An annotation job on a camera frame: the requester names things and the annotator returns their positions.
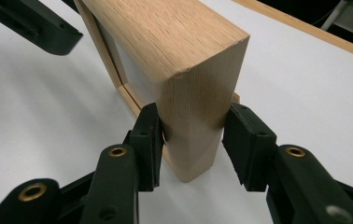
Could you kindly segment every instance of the white table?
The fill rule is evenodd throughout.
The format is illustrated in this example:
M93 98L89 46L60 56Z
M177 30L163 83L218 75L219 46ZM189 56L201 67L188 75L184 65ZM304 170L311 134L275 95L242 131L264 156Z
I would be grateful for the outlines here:
M311 150L353 186L353 55L231 1L204 0L251 34L236 92L277 134ZM120 143L134 116L118 96L80 16L46 4L84 34L54 56L0 24L0 202L19 184L64 186ZM141 223L270 223L265 193L239 186L223 146L214 166L183 184L163 163L161 186L140 193Z

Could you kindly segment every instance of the wood grain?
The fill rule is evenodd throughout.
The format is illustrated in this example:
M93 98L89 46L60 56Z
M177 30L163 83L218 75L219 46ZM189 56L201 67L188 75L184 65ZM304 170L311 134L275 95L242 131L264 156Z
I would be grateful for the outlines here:
M304 21L300 21L290 15L279 11L273 7L269 7L257 0L234 0L234 2L250 8L254 11L257 11L267 17L270 17L276 21L283 22L295 29L298 29L302 32L305 32L309 35L315 36L318 39L321 39L329 44L335 45L340 49L344 49L353 54L353 43L348 42L336 35L327 33L313 25L310 25Z
M113 38L153 85L164 155L180 180L193 180L213 163L248 34L199 1L82 2L97 21L86 24L100 27L98 41ZM128 79L120 80L131 97Z

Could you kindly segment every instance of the wooden block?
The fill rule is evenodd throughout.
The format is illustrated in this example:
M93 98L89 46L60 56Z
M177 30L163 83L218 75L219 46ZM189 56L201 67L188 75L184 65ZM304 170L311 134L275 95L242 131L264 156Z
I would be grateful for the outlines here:
M75 1L126 102L135 113L156 102L164 157L176 176L188 182L206 171L236 98L249 35L196 0ZM134 79L126 72L132 66ZM137 78L145 88L129 81Z

